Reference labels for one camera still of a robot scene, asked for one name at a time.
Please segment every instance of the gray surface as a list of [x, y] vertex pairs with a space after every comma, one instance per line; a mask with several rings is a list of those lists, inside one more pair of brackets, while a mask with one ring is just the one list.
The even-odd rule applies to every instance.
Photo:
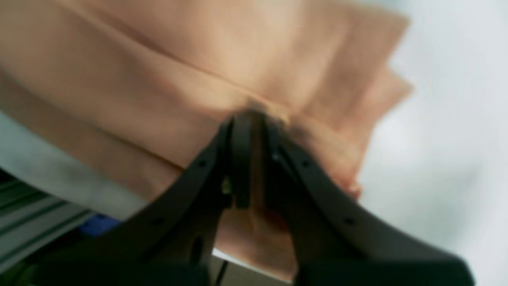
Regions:
[[[508, 2], [370, 2], [412, 18], [393, 65], [415, 92], [372, 138], [361, 203], [464, 256], [479, 286], [508, 285]], [[63, 198], [69, 187], [121, 192], [8, 119], [0, 130], [0, 165], [24, 180]], [[128, 215], [100, 198], [80, 200]]]
[[0, 273], [92, 215], [21, 182], [0, 184]]

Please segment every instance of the screw hole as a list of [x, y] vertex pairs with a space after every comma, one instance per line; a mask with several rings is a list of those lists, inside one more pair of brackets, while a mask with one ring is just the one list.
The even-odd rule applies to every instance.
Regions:
[[355, 225], [355, 224], [356, 224], [355, 220], [354, 220], [354, 219], [352, 219], [352, 218], [350, 218], [350, 217], [345, 218], [345, 219], [344, 219], [344, 222], [345, 222], [346, 224], [349, 224], [349, 225]]
[[152, 225], [161, 225], [165, 222], [166, 220], [163, 218], [163, 217], [158, 217], [156, 219], [154, 219], [151, 224]]

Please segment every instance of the cable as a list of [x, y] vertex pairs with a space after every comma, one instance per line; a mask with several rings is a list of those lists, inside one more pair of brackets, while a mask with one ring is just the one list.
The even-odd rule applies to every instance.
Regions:
[[219, 275], [217, 276], [217, 279], [215, 280], [215, 286], [220, 286], [222, 283], [222, 279], [224, 278], [224, 274], [226, 273], [226, 269], [228, 268], [229, 261], [224, 260], [222, 266], [220, 267]]

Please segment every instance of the blue object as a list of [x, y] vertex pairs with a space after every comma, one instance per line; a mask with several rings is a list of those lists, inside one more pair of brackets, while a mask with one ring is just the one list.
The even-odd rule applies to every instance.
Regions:
[[82, 233], [91, 237], [98, 237], [117, 227], [121, 222], [105, 215], [96, 215], [87, 220], [79, 228]]

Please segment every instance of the white background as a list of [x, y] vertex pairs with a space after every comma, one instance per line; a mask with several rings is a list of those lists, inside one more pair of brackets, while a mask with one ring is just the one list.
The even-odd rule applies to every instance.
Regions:
[[[508, 2], [371, 2], [412, 19], [393, 66], [415, 92], [374, 134], [361, 203], [464, 257], [477, 285], [506, 286]], [[0, 165], [21, 179], [64, 198], [69, 188], [104, 190], [103, 197], [122, 192], [1, 114], [0, 129]], [[94, 201], [105, 207], [101, 197]], [[135, 196], [122, 204], [143, 205]]]

